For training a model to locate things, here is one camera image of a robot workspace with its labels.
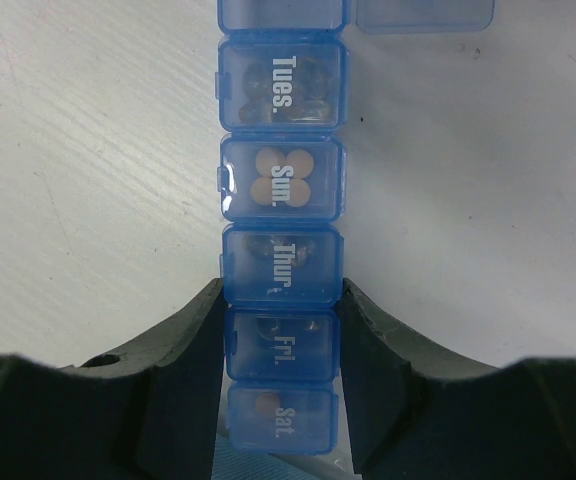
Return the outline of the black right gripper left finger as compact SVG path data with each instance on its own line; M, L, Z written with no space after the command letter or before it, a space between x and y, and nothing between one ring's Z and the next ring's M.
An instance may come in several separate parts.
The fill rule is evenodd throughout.
M81 366L0 355L0 479L207 479L224 357L223 284Z

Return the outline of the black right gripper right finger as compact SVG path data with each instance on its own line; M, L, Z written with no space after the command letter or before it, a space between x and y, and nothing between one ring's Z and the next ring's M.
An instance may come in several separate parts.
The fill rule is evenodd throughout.
M352 465L365 479L576 479L576 358L496 368L346 281L336 306Z

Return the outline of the blue weekly pill organizer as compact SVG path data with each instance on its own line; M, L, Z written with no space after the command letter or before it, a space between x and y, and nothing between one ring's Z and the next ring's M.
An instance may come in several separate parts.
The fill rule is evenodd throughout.
M221 1L218 188L227 429L246 452L337 443L349 54L366 34L485 29L490 1Z

